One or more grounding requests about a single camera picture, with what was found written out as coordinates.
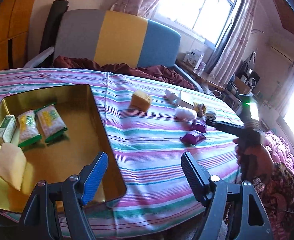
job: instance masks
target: speaker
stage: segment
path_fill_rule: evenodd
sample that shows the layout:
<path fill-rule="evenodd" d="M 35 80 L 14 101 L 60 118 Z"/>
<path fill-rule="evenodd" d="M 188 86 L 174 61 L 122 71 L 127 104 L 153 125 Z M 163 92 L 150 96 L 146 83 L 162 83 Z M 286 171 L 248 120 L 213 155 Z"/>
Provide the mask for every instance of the speaker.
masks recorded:
<path fill-rule="evenodd" d="M 258 81 L 260 80 L 260 76 L 256 72 L 254 72 L 252 69 L 248 70 L 247 75 L 248 75 L 248 79 L 245 84 L 251 89 L 255 88 Z"/>

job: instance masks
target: headboard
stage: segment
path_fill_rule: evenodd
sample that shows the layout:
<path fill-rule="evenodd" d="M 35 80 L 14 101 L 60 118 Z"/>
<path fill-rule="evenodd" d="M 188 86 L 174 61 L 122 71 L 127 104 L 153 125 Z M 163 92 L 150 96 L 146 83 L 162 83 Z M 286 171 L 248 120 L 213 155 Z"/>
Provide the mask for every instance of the headboard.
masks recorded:
<path fill-rule="evenodd" d="M 160 23 L 113 11 L 79 9 L 62 18 L 54 58 L 88 58 L 100 65 L 174 66 L 180 34 Z"/>

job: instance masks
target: person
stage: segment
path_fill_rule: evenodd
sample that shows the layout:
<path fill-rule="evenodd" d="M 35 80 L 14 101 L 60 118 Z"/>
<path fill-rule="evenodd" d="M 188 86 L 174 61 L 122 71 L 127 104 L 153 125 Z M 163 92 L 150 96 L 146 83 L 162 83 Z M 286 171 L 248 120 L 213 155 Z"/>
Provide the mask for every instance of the person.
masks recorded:
<path fill-rule="evenodd" d="M 257 157 L 254 188 L 266 209 L 272 227 L 274 239 L 289 239 L 294 229 L 294 174 L 283 163 L 274 163 L 268 150 L 262 145 L 249 147 L 244 153 L 238 145 L 237 164 L 243 154 Z"/>

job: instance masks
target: beige sponge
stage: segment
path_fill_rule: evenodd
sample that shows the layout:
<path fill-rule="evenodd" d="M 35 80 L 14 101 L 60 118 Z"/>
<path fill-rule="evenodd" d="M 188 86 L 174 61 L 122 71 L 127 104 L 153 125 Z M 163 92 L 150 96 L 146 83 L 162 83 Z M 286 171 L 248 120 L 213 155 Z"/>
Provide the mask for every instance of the beige sponge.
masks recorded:
<path fill-rule="evenodd" d="M 26 157 L 18 146 L 3 143 L 0 149 L 0 177 L 20 190 L 26 166 Z"/>
<path fill-rule="evenodd" d="M 137 90 L 131 98 L 130 105 L 136 106 L 142 111 L 146 112 L 149 109 L 151 102 L 151 96 L 147 95 L 145 92 L 141 90 Z"/>

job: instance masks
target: maroon blanket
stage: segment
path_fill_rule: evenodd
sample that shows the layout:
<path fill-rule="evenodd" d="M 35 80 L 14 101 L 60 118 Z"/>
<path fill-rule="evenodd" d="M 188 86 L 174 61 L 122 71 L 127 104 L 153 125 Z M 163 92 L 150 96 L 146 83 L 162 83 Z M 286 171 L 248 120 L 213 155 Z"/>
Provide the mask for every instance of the maroon blanket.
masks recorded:
<path fill-rule="evenodd" d="M 56 68 L 81 68 L 112 72 L 114 74 L 142 77 L 194 90 L 194 86 L 189 81 L 185 80 L 175 71 L 168 69 L 162 65 L 151 66 L 148 68 L 131 68 L 129 65 L 124 63 L 114 65 L 107 64 L 104 66 L 100 66 L 98 63 L 87 58 L 68 58 L 63 56 L 58 56 L 55 59 L 53 65 Z"/>

